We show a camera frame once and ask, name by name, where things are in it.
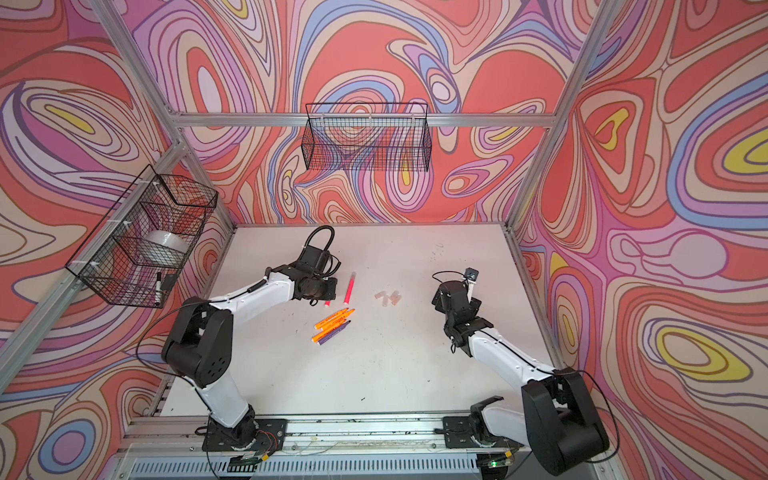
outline colorful wallpaper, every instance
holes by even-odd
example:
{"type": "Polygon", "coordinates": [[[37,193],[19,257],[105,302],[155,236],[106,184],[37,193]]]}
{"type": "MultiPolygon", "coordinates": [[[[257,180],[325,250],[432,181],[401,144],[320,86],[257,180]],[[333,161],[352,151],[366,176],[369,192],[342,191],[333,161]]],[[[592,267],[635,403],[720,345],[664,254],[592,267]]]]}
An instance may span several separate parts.
{"type": "MultiPolygon", "coordinates": [[[[0,339],[51,288],[122,190],[169,146],[86,0],[0,2],[0,339]]],[[[201,291],[214,217],[166,310],[201,291]]],[[[158,375],[132,355],[161,312],[85,290],[0,396],[0,478],[96,478],[158,375]]],[[[142,346],[159,361],[162,333],[142,346]]]]}
{"type": "Polygon", "coordinates": [[[625,478],[768,478],[767,45],[766,2],[627,2],[515,223],[625,478]]]}
{"type": "MultiPolygon", "coordinates": [[[[120,8],[176,111],[301,112],[364,91],[378,101],[422,99],[436,112],[487,113],[522,102],[553,111],[596,6],[147,0],[120,8]]],[[[442,135],[451,141],[450,129],[442,135]]]]}
{"type": "Polygon", "coordinates": [[[429,172],[307,171],[302,128],[189,127],[234,223],[504,221],[543,128],[461,127],[429,172]]]}
{"type": "Polygon", "coordinates": [[[168,146],[94,21],[78,0],[0,7],[2,342],[168,146]]]}

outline wire basket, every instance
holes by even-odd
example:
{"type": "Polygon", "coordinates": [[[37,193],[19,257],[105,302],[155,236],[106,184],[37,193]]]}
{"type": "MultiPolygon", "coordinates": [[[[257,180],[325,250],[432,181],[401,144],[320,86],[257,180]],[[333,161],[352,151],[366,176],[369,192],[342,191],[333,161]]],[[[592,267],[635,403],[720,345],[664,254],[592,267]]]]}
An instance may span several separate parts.
{"type": "Polygon", "coordinates": [[[217,200],[187,177],[154,174],[125,217],[110,220],[118,225],[93,257],[77,272],[70,259],[67,269],[111,305],[161,308],[217,200]]]}
{"type": "Polygon", "coordinates": [[[428,171],[428,111],[419,102],[306,104],[306,169],[428,171]]]}

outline pink highlighter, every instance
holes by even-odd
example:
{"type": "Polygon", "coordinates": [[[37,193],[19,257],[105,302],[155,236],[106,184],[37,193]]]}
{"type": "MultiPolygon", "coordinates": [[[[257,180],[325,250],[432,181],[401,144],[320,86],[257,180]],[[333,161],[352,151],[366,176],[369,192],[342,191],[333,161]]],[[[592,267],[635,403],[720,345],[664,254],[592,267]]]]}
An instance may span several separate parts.
{"type": "Polygon", "coordinates": [[[355,276],[357,273],[352,272],[352,276],[349,278],[349,286],[346,288],[346,296],[344,297],[344,305],[349,305],[349,298],[352,296],[352,287],[355,286],[355,276]]]}

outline purple marker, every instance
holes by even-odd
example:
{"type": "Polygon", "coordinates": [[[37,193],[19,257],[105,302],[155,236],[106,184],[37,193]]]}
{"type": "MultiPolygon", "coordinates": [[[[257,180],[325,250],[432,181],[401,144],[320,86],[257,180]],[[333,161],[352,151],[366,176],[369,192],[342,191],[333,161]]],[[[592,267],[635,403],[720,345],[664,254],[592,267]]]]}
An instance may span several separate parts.
{"type": "Polygon", "coordinates": [[[318,345],[322,345],[322,344],[324,344],[325,342],[327,342],[328,340],[330,340],[332,336],[334,336],[334,335],[336,335],[338,332],[341,332],[342,330],[344,330],[344,329],[346,328],[346,326],[347,326],[347,325],[349,325],[349,320],[347,320],[346,322],[342,323],[342,324],[341,324],[341,326],[339,326],[337,329],[333,330],[333,331],[332,331],[331,333],[329,333],[328,335],[324,336],[322,339],[318,340],[318,341],[317,341],[317,344],[318,344],[318,345]]]}

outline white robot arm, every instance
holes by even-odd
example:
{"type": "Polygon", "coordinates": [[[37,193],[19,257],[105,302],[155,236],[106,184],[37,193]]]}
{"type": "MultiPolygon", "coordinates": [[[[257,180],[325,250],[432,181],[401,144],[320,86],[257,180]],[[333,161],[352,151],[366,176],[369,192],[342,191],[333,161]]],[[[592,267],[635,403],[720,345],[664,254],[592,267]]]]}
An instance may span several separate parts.
{"type": "MultiPolygon", "coordinates": [[[[251,448],[257,436],[253,407],[243,399],[228,373],[233,329],[269,308],[289,300],[310,302],[336,297],[338,270],[328,248],[333,228],[319,227],[310,234],[296,262],[267,269],[258,283],[209,300],[190,298],[180,309],[161,353],[174,371],[194,382],[210,410],[213,427],[229,439],[233,450],[251,448]],[[324,249],[310,241],[320,230],[330,230],[324,249]]],[[[581,376],[531,358],[507,342],[487,320],[479,317],[481,301],[472,298],[478,272],[467,269],[463,281],[440,284],[432,304],[445,314],[443,331],[452,350],[490,366],[507,383],[520,389],[524,412],[515,411],[502,397],[472,406],[472,438],[479,445],[500,438],[528,444],[542,466],[557,475],[594,455],[609,442],[581,376]],[[555,407],[553,401],[565,407],[555,407]]]]}
{"type": "Polygon", "coordinates": [[[432,305],[445,314],[443,332],[452,351],[461,349],[520,389],[523,412],[499,396],[474,404],[472,439],[479,445],[499,439],[530,445],[552,475],[605,452],[610,442],[584,379],[573,369],[556,370],[532,358],[478,316],[482,302],[471,295],[477,276],[477,270],[467,269],[463,281],[441,283],[432,305]]]}
{"type": "Polygon", "coordinates": [[[315,304],[335,299],[337,280],[332,275],[341,263],[328,251],[334,235],[329,225],[316,228],[295,262],[268,268],[258,283],[227,295],[209,300],[187,299],[177,314],[161,358],[176,374],[194,383],[217,428],[231,440],[234,449],[247,449],[257,430],[253,408],[240,395],[227,371],[232,358],[233,329],[289,300],[304,299],[315,304]],[[330,232],[323,249],[310,245],[321,230],[330,232]]]}

